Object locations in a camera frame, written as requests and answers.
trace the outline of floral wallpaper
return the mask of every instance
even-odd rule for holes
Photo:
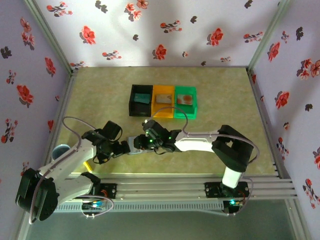
[[[0,29],[0,240],[7,240],[19,226],[21,176],[44,162],[67,72],[23,1],[1,2]]]
[[[73,69],[247,66],[279,4],[279,0],[35,2]]]
[[[320,48],[318,0],[293,1],[250,74],[278,158],[320,239]]]

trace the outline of wire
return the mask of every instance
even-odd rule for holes
[[[163,154],[166,154],[167,151],[164,151],[164,152],[161,152],[161,153],[157,153],[156,149],[153,149],[153,151],[157,154],[157,155],[163,155]]]
[[[122,127],[120,127],[120,131],[121,131],[120,136],[119,136],[116,140],[109,140],[109,142],[114,143],[114,142],[116,142],[116,141],[119,141],[119,139],[122,137]]]
[[[97,155],[95,155],[95,156],[93,157],[92,162],[93,162],[94,164],[100,164],[100,162],[95,161],[96,157],[97,157]]]
[[[246,199],[246,201],[244,202],[243,206],[240,207],[239,211],[235,212],[235,213],[233,214],[233,216],[239,214],[241,211],[243,211],[243,210],[245,209],[245,207],[247,206],[247,204],[248,204],[248,202],[249,202],[249,199],[250,199],[250,197],[251,197],[251,194],[252,194],[252,192],[253,192],[253,190],[254,190],[254,181],[252,181],[251,178],[249,178],[249,177],[243,177],[242,179],[249,180],[249,181],[251,182],[251,189],[250,189],[250,192],[249,192],[249,196],[248,196],[248,198]]]
[[[107,212],[110,212],[110,211],[115,207],[114,201],[112,201],[112,199],[109,198],[109,197],[107,197],[107,196],[82,195],[82,196],[80,196],[79,198],[98,198],[98,199],[107,200],[107,201],[109,201],[109,202],[111,203],[111,207],[110,207],[109,209],[106,209],[105,211],[100,212],[100,213],[97,213],[97,214],[92,214],[91,216],[90,216],[89,214],[86,215],[86,214],[81,210],[82,214],[83,214],[84,216],[86,216],[87,218],[93,218],[93,219],[94,219],[95,217],[98,217],[98,216],[100,216],[100,215],[102,215],[102,214],[106,214]]]
[[[243,206],[240,207],[240,209],[237,212],[234,213],[225,213],[225,212],[219,212],[219,211],[211,211],[211,210],[198,210],[198,212],[201,213],[206,213],[206,214],[213,214],[213,215],[219,215],[219,216],[224,216],[224,217],[234,217],[236,215],[238,215],[239,213],[241,213],[241,211],[243,211],[245,209],[245,207],[247,206],[249,199],[251,197],[252,191],[254,189],[254,181],[252,181],[251,178],[249,177],[243,177],[242,179],[246,179],[249,180],[251,182],[251,190],[249,193],[248,198],[246,199],[246,201],[244,202]]]
[[[238,190],[238,192],[241,193],[242,196],[243,196],[243,199],[242,199],[240,202],[241,202],[241,203],[244,203],[244,202],[246,201],[246,195],[244,194],[243,191]]]
[[[70,157],[72,154],[74,154],[76,151],[78,151],[80,145],[81,145],[81,136],[74,130],[72,130],[71,128],[69,128],[66,123],[65,123],[65,119],[75,119],[85,125],[87,125],[88,127],[92,128],[92,129],[96,129],[94,126],[90,125],[89,123],[77,118],[77,117],[73,117],[73,116],[65,116],[62,119],[62,124],[63,126],[68,129],[69,131],[71,131],[72,133],[74,133],[77,138],[78,138],[78,143],[76,145],[76,149],[72,150],[71,152],[69,152],[66,156],[62,157],[60,160],[55,161],[55,163],[42,175],[42,177],[40,178],[40,180],[38,181],[37,185],[35,186],[33,195],[32,195],[32,200],[31,200],[31,207],[30,207],[30,213],[29,213],[29,224],[32,225],[35,221],[36,218],[33,219],[34,216],[34,210],[35,210],[35,204],[36,204],[36,198],[37,198],[37,194],[40,188],[41,183],[45,180],[46,176],[51,172],[51,170],[53,170],[57,165],[59,165],[61,162],[63,162],[65,159],[67,159],[68,157]]]
[[[186,134],[188,137],[189,136],[210,136],[210,137],[223,137],[223,138],[230,138],[230,139],[235,139],[235,140],[239,140],[239,141],[242,141],[242,142],[245,142],[247,144],[250,144],[255,150],[256,150],[256,155],[255,157],[249,161],[248,164],[252,164],[255,160],[257,160],[257,158],[260,156],[260,150],[259,148],[257,147],[257,145],[255,145],[252,141],[246,139],[246,138],[243,138],[243,137],[239,137],[239,136],[233,136],[233,135],[228,135],[228,134],[220,134],[220,133],[211,133],[211,134],[192,134],[192,133],[189,133],[189,132],[186,132],[186,127],[189,123],[188,121],[188,116],[187,114],[185,113],[185,111],[183,111],[181,108],[179,107],[176,107],[176,106],[165,106],[165,107],[162,107],[160,108],[158,111],[156,111],[151,117],[149,117],[147,119],[147,121],[150,121],[158,112],[161,112],[162,110],[164,109],[177,109],[178,111],[180,111],[181,113],[183,113],[183,115],[185,116],[185,124],[182,128],[182,132],[184,134]]]

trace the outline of yellow object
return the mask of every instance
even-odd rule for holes
[[[92,173],[92,167],[87,161],[85,161],[83,165],[85,166],[85,168],[88,170],[89,173]]]
[[[159,94],[168,94],[172,96],[171,103],[157,103],[156,96]],[[151,115],[156,111],[164,107],[174,107],[175,106],[175,86],[168,85],[153,85],[152,91],[152,102],[151,102]],[[174,117],[174,109],[168,108],[158,112],[155,115],[156,118],[169,118]]]

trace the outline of metal frame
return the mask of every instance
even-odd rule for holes
[[[41,14],[38,5],[34,0],[24,0],[33,16],[43,30],[47,37],[51,47],[56,52],[57,56],[63,63],[64,67],[70,73],[66,81],[66,87],[64,90],[64,98],[61,100],[58,113],[56,116],[56,124],[54,130],[51,132],[48,146],[45,150],[45,162],[48,164],[51,161],[51,152],[57,143],[58,136],[61,130],[61,120],[65,115],[69,100],[70,93],[75,81],[76,74],[72,73],[68,61],[59,46],[59,43],[52,31],[50,30],[48,23]],[[288,8],[291,0],[283,0],[279,5],[279,9],[274,16],[272,23],[270,24],[263,40],[261,41],[256,53],[254,54],[249,66],[248,76],[251,78],[250,70],[254,67],[255,63],[259,59],[262,50],[266,46],[266,42],[271,37],[275,26],[284,14],[284,11]],[[271,144],[271,134],[266,126],[266,116],[263,114],[260,101],[258,99],[257,92],[253,91],[255,100],[257,102],[258,111],[263,122],[263,128],[266,134],[267,143],[271,152],[274,174],[271,175],[255,175],[249,176],[252,178],[254,188],[251,196],[251,200],[285,200],[289,217],[293,228],[295,229],[294,234],[296,239],[304,240],[311,239],[306,222],[303,217],[295,188],[289,177],[289,174],[285,170],[283,164],[278,161],[276,157],[276,151]],[[121,211],[128,212],[132,210],[132,205],[136,206],[157,206],[161,204],[176,204],[179,211],[187,210],[190,211],[188,205],[179,205],[188,202],[188,204],[194,204],[195,209],[199,210],[199,206],[203,207],[205,204],[213,204],[218,206],[223,199],[212,199],[206,198],[204,183],[205,182],[217,182],[221,181],[221,177],[214,176],[211,174],[96,174],[97,177],[101,178],[102,183],[117,183],[117,195],[115,202],[122,207],[119,207]],[[69,178],[73,179],[78,174],[72,174]],[[75,202],[67,202],[66,205],[75,204]],[[23,214],[21,223],[18,226],[17,236],[13,239],[24,240],[27,237],[29,229],[28,214]]]

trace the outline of gray cable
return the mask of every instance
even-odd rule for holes
[[[201,213],[206,213],[206,214],[213,214],[213,215],[219,215],[219,216],[224,216],[224,217],[234,217],[236,216],[237,214],[239,214],[241,211],[243,211],[245,209],[245,207],[247,206],[248,204],[248,201],[251,197],[251,194],[252,194],[252,191],[254,189],[254,181],[252,181],[251,178],[249,177],[243,177],[242,179],[246,179],[246,180],[249,180],[251,181],[251,189],[250,189],[250,193],[249,193],[249,196],[248,198],[246,199],[246,201],[244,202],[244,205],[242,207],[240,207],[239,211],[237,212],[234,212],[234,213],[225,213],[225,212],[219,212],[219,211],[211,211],[211,210],[198,210],[197,212],[201,212]]]
[[[74,133],[77,138],[78,138],[78,143],[76,145],[76,149],[74,149],[73,151],[69,152],[66,156],[64,156],[63,158],[61,158],[60,160],[56,161],[40,178],[39,182],[37,183],[37,185],[35,186],[34,192],[33,192],[33,196],[32,196],[32,201],[31,201],[31,208],[30,208],[30,214],[29,214],[29,224],[33,224],[36,221],[36,218],[33,219],[34,216],[34,209],[35,209],[35,204],[36,204],[36,198],[37,198],[37,194],[40,188],[41,183],[45,180],[46,176],[51,172],[52,169],[54,169],[58,164],[60,164],[61,162],[63,162],[65,159],[67,159],[68,157],[70,157],[72,154],[74,154],[78,148],[81,145],[81,136],[74,130],[72,130],[71,128],[69,128],[66,123],[65,123],[65,119],[75,119],[85,125],[87,125],[88,127],[92,128],[93,130],[96,129],[94,126],[90,125],[89,123],[77,118],[77,117],[73,117],[73,116],[65,116],[62,119],[62,124],[63,126],[68,129],[69,131],[71,131],[72,133]]]
[[[188,121],[188,116],[187,114],[185,113],[185,111],[183,111],[181,108],[178,108],[178,107],[175,107],[175,106],[165,106],[165,107],[162,107],[160,108],[158,111],[156,111],[151,117],[149,117],[147,119],[147,121],[150,121],[158,112],[161,112],[162,110],[164,109],[177,109],[178,111],[180,111],[181,113],[183,113],[183,115],[185,116],[185,124],[182,128],[182,132],[184,134],[186,134],[187,136],[211,136],[211,137],[223,137],[223,138],[230,138],[230,139],[235,139],[235,140],[239,140],[239,141],[242,141],[242,142],[245,142],[247,144],[250,144],[251,146],[253,146],[253,148],[256,150],[256,155],[255,157],[249,161],[248,164],[252,164],[255,160],[257,160],[257,158],[259,157],[260,155],[260,150],[259,148],[257,147],[257,145],[255,145],[252,141],[246,139],[246,138],[243,138],[243,137],[239,137],[239,136],[232,136],[232,135],[227,135],[227,134],[220,134],[220,133],[213,133],[213,134],[192,134],[192,133],[189,133],[189,132],[186,132],[186,127],[189,123]]]
[[[100,216],[102,214],[106,214],[107,212],[110,212],[115,207],[114,201],[111,198],[107,197],[107,196],[99,196],[99,195],[82,195],[82,196],[80,196],[80,198],[92,198],[92,197],[95,197],[95,198],[98,198],[98,199],[104,199],[107,202],[109,201],[111,203],[111,207],[109,209],[104,210],[103,212],[96,213],[96,214],[93,214],[91,216],[88,215],[88,214],[86,215],[84,213],[84,211],[81,210],[82,214],[85,215],[87,218],[95,218],[95,217],[98,217],[98,216]]]

